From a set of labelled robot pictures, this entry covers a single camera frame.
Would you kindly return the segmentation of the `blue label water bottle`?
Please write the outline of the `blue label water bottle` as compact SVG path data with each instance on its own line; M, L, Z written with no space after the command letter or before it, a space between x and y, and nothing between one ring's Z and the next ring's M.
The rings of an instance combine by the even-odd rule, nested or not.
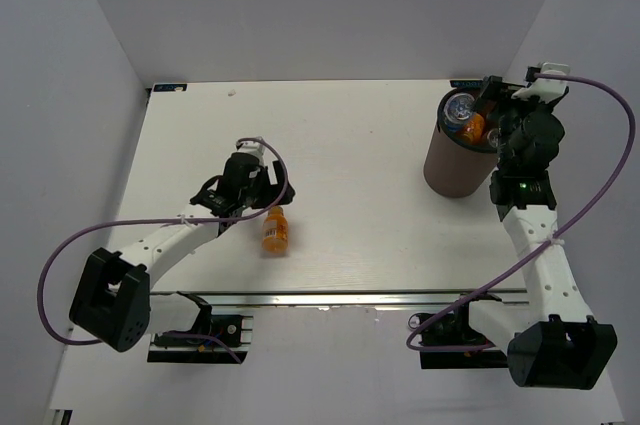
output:
M443 122L451 130L462 128L473 116L474 96L469 93L456 93L449 97L442 110Z

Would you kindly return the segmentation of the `orange juice bottle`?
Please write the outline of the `orange juice bottle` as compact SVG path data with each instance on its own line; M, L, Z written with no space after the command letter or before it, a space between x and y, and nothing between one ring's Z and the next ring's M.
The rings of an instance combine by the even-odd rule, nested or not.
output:
M483 137L485 118L474 113L470 120L456 133L458 139L468 145L478 145Z

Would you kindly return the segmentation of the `orange juice bottle label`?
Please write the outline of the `orange juice bottle label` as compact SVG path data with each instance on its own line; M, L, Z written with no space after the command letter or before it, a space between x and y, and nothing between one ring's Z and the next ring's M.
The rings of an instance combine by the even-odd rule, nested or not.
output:
M272 254L284 254L289 245L289 225L281 206L271 208L262 225L262 248Z

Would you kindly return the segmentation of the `clear plastic bottle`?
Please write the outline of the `clear plastic bottle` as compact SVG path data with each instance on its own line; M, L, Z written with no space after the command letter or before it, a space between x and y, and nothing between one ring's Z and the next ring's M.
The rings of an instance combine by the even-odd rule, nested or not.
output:
M484 144L491 149L497 149L499 145L500 133L498 128L488 130L484 135Z

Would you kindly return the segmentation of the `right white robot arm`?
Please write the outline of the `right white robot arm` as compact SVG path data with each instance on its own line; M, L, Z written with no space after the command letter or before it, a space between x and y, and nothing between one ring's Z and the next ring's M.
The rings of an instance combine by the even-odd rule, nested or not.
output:
M451 319L453 335L472 344L484 336L501 350L520 387L590 390L611 358L617 336L596 321L557 237L557 202L548 167L564 128L554 106L567 94L568 67L530 69L524 87L491 77L478 100L494 102L498 163L490 197L523 261L528 304L512 307L489 298L470 302Z

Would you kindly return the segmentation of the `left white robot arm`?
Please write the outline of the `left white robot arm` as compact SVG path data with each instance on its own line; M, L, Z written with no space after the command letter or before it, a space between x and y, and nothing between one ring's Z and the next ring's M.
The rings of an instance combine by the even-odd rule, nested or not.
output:
M157 282L201 246L231 226L292 202L295 191L282 159L271 166L260 150L231 154L223 172L207 180L174 218L136 242L87 259L71 303L71 322L118 352L144 335L165 335L191 344L216 342L212 307L192 293L155 296Z

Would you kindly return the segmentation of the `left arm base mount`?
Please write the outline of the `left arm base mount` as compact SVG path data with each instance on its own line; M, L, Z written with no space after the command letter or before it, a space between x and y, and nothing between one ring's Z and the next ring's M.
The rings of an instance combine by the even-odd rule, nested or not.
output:
M164 364L241 364L252 342L254 317L204 297L172 293L151 297L147 361Z

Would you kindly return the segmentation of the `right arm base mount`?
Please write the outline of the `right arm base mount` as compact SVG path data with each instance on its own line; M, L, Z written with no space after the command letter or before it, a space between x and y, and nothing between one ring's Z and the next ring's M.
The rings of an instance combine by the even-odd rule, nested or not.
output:
M434 316L439 307L446 308L461 296L462 293L434 292L419 293L407 291L406 295L416 306L407 320L408 328L413 332L423 322ZM506 369L507 358L497 348L470 351L472 346L486 345L489 340L469 326L469 305L463 305L455 311L448 312L426 331L416 336L415 344L419 347L451 347L462 346L463 351L446 350L444 352L420 352L420 367L422 370L480 370Z

